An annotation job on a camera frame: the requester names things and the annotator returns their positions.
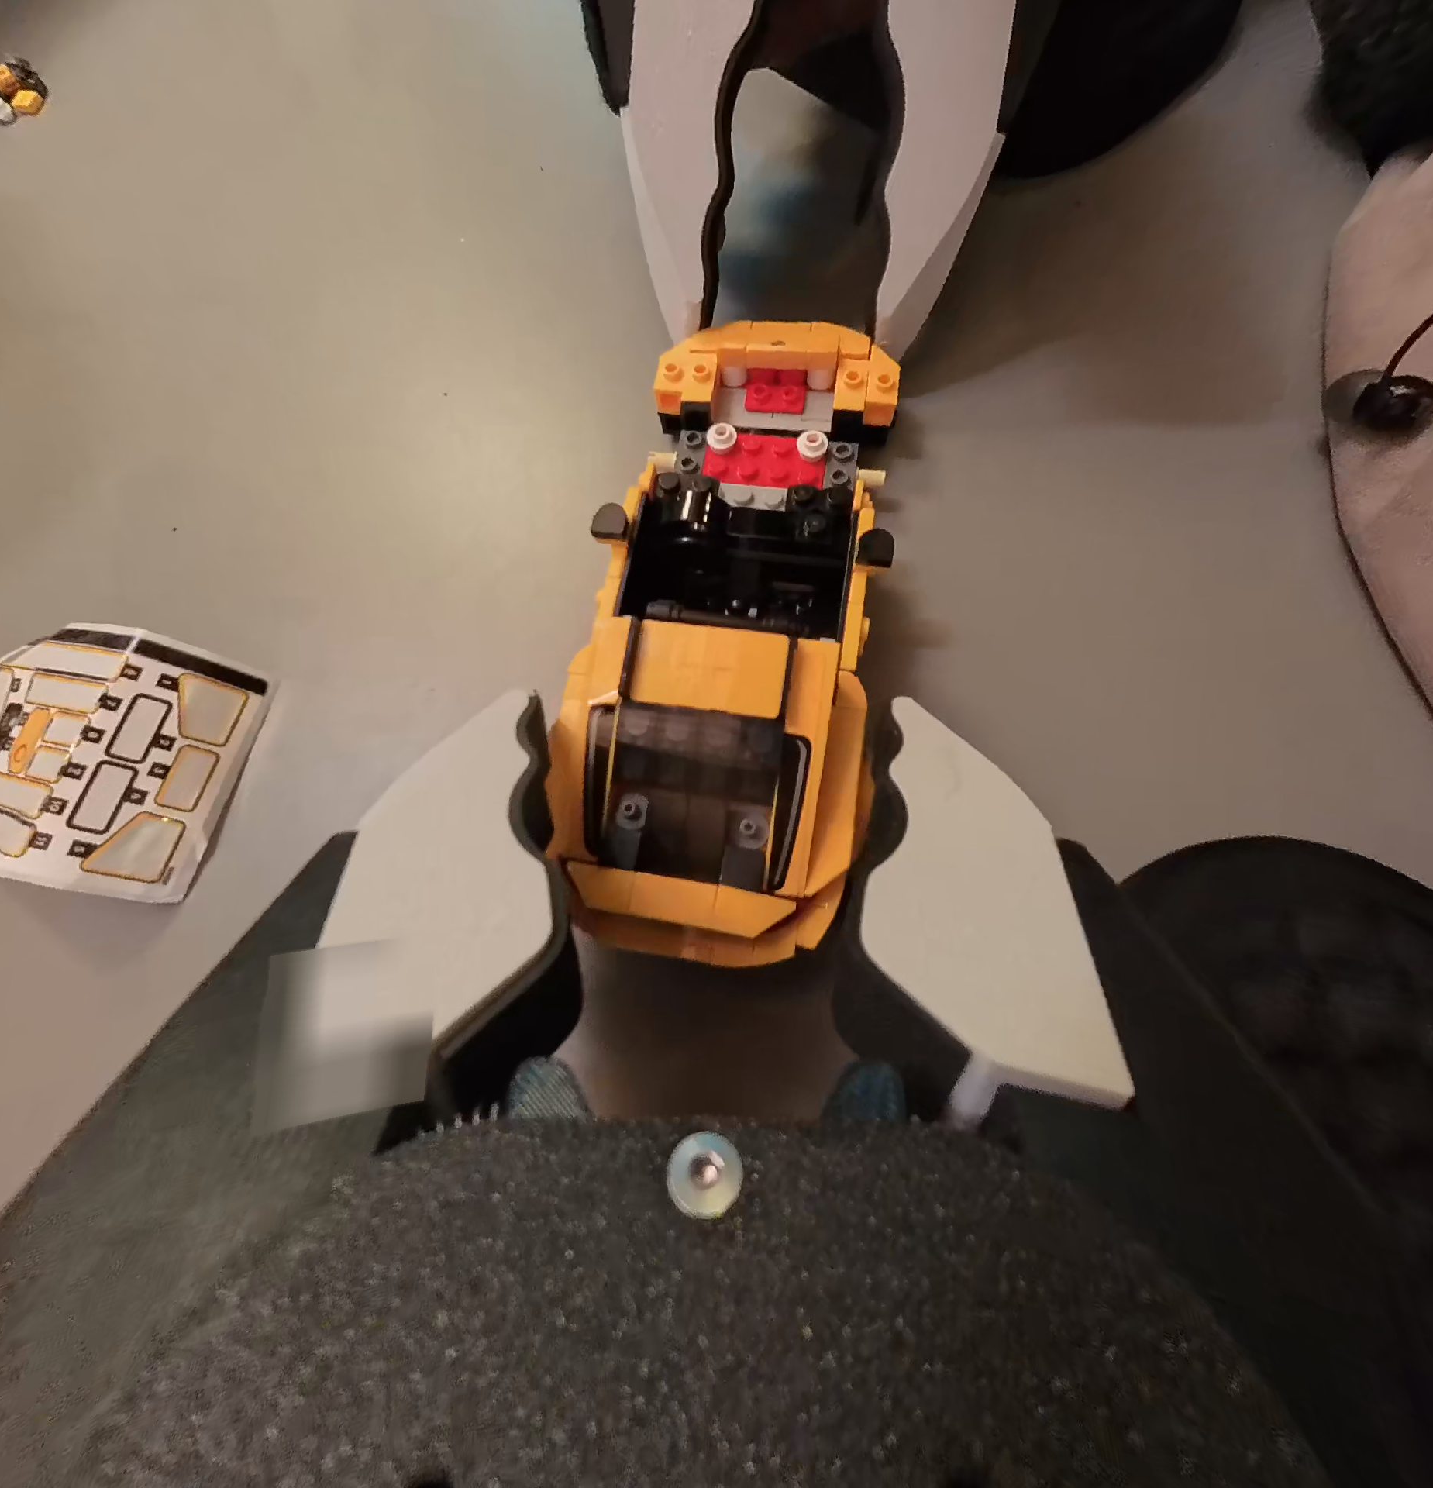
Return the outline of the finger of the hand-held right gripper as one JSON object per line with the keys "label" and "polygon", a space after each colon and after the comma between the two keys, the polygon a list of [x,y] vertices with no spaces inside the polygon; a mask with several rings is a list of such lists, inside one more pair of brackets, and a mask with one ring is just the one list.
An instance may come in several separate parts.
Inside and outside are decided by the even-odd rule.
{"label": "finger of the hand-held right gripper", "polygon": [[713,320],[735,168],[730,122],[771,3],[636,1],[627,170],[651,284],[670,339]]}
{"label": "finger of the hand-held right gripper", "polygon": [[887,253],[873,337],[912,344],[1001,149],[1013,1],[887,1],[875,23]]}

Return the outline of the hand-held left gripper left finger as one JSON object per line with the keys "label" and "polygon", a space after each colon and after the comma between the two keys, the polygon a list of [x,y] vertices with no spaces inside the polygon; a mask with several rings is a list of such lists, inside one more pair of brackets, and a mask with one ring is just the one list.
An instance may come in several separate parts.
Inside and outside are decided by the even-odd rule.
{"label": "hand-held left gripper left finger", "polygon": [[319,936],[319,1115],[465,1117],[578,1021],[542,702],[506,692],[358,822]]}

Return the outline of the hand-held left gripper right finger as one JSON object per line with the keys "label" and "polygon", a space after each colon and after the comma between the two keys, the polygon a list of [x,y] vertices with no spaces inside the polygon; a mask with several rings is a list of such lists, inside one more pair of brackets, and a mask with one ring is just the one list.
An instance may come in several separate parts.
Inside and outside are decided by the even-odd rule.
{"label": "hand-held left gripper right finger", "polygon": [[1134,1093],[1045,815],[912,697],[873,738],[873,808],[837,922],[835,1023],[922,1120],[980,1125],[1004,1086]]}

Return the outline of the yellow lego car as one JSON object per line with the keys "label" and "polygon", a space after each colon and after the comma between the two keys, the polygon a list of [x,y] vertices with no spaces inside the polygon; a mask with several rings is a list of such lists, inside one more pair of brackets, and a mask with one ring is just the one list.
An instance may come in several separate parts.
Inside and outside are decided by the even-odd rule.
{"label": "yellow lego car", "polygon": [[547,856],[576,921],[709,965],[818,945],[866,830],[856,663],[899,363],[861,329],[736,320],[668,347],[667,438],[602,504],[591,636],[549,726]]}

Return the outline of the white sticker sheet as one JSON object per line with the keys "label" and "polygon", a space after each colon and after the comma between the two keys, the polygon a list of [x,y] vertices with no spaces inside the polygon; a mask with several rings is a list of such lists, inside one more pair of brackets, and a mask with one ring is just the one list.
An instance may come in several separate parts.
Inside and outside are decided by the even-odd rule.
{"label": "white sticker sheet", "polygon": [[0,658],[0,878],[182,902],[276,694],[146,629],[68,624]]}

